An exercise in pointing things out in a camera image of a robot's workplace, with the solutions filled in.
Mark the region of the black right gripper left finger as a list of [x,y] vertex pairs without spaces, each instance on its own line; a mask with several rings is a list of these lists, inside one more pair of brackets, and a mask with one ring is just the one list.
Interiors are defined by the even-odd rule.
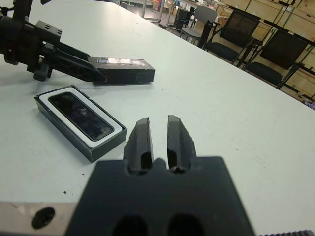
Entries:
[[136,122],[124,147],[123,160],[130,174],[143,174],[152,168],[153,147],[149,118]]

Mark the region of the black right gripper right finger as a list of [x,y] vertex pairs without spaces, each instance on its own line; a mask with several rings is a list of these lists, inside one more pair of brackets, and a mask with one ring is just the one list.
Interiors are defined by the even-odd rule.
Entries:
[[191,168],[192,159],[196,157],[192,137],[181,119],[175,115],[168,116],[167,122],[167,160],[169,170],[184,173]]

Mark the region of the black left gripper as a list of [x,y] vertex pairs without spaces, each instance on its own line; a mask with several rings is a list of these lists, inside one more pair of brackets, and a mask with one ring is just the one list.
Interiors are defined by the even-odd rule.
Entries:
[[[12,65],[25,64],[33,78],[41,82],[51,76],[52,68],[85,82],[106,82],[106,76],[88,62],[90,55],[59,43],[61,35],[61,29],[43,21],[33,25],[4,19],[4,60]],[[49,64],[45,59],[46,43],[54,46]]]

